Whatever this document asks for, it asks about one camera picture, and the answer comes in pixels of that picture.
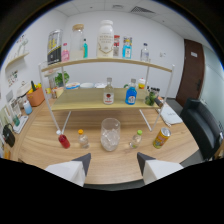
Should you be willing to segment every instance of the orange container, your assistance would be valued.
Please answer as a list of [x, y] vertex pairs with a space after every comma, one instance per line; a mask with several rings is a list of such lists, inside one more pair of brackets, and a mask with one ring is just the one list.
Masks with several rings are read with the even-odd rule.
[[26, 94], [26, 96], [32, 107], [39, 106], [44, 101], [44, 93], [42, 88], [39, 88], [32, 93]]

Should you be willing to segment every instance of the white wall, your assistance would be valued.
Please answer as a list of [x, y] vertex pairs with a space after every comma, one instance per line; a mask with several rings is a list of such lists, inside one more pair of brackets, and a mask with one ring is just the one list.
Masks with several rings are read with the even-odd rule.
[[[47, 60], [47, 42], [49, 33], [55, 29], [63, 29], [67, 18], [68, 17], [61, 12], [51, 10], [36, 20], [23, 32], [29, 41], [26, 45], [26, 50], [29, 51], [29, 54], [25, 56], [24, 59], [14, 62], [6, 69], [8, 56], [5, 58], [0, 75], [0, 110], [7, 102], [5, 97], [6, 94], [13, 90], [13, 95], [16, 97], [17, 89], [21, 86], [22, 81], [31, 82], [31, 80], [33, 80], [35, 84], [40, 82], [38, 64]], [[17, 52], [18, 47], [19, 44], [15, 43], [9, 51], [9, 54], [14, 55], [14, 53]], [[18, 82], [9, 87], [7, 77], [16, 70], [18, 70]]]
[[[70, 49], [72, 26], [83, 23], [84, 34], [89, 47], [89, 58], [95, 58], [100, 22], [105, 19], [113, 21], [114, 34], [121, 36], [120, 57], [122, 56], [123, 36], [130, 34], [133, 38], [132, 59], [140, 60], [143, 43], [148, 43], [152, 63], [168, 68], [171, 68], [172, 64], [176, 66], [168, 95], [168, 97], [175, 98], [183, 70], [184, 40], [165, 26], [145, 17], [124, 12], [96, 11], [82, 13], [68, 18], [64, 28], [63, 42], [67, 42], [68, 49]], [[160, 57], [161, 51], [166, 53], [166, 57]], [[65, 67], [65, 71], [70, 75], [69, 82], [105, 82], [107, 77], [112, 77], [114, 87], [123, 87], [124, 84], [131, 81], [131, 78], [138, 80], [145, 77], [147, 68], [118, 63], [91, 63], [68, 66]], [[160, 88], [161, 95], [164, 96], [169, 77], [170, 73], [168, 72], [150, 68], [149, 85]]]

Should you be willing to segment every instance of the door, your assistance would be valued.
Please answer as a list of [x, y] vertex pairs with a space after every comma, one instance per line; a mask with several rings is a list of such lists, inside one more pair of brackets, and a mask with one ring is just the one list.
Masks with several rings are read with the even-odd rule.
[[183, 107], [187, 98], [198, 99], [204, 79], [204, 52], [200, 43], [184, 39], [185, 59], [176, 101]]

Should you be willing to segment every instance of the wooden shelf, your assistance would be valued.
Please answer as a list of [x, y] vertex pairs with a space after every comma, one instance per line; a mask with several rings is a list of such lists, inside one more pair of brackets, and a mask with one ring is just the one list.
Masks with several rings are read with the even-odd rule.
[[132, 109], [159, 109], [144, 103], [148, 92], [137, 89], [137, 97], [134, 105], [125, 103], [126, 88], [114, 88], [114, 103], [103, 103], [102, 88], [64, 90], [61, 96], [51, 106], [52, 111], [89, 111], [89, 110], [132, 110]]
[[27, 52], [27, 53], [25, 53], [25, 54], [23, 54], [23, 55], [20, 55], [19, 57], [14, 58], [13, 60], [11, 60], [11, 61], [6, 65], [5, 68], [7, 68], [9, 65], [13, 64], [15, 61], [18, 61], [19, 59], [24, 58], [24, 57], [25, 57], [26, 55], [28, 55], [28, 54], [29, 54], [29, 52]]
[[97, 63], [97, 62], [118, 62], [118, 63], [126, 63], [126, 64], [135, 64], [135, 65], [144, 65], [149, 66], [152, 68], [157, 68], [160, 70], [164, 70], [167, 72], [172, 72], [171, 69], [151, 64], [149, 62], [143, 62], [143, 61], [136, 61], [136, 60], [130, 60], [130, 59], [122, 59], [122, 58], [86, 58], [82, 60], [76, 60], [76, 61], [66, 61], [66, 62], [59, 62], [52, 65], [49, 65], [47, 68], [42, 69], [42, 72], [48, 71], [50, 69], [59, 68], [62, 66], [68, 66], [68, 65], [75, 65], [75, 64], [85, 64], [85, 63]]

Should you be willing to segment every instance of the office chair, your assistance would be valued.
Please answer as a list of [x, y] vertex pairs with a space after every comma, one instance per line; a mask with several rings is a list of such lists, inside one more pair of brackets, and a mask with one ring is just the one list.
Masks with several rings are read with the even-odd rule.
[[214, 159], [222, 137], [219, 124], [208, 108], [200, 100], [188, 98], [180, 117], [197, 142], [203, 161]]

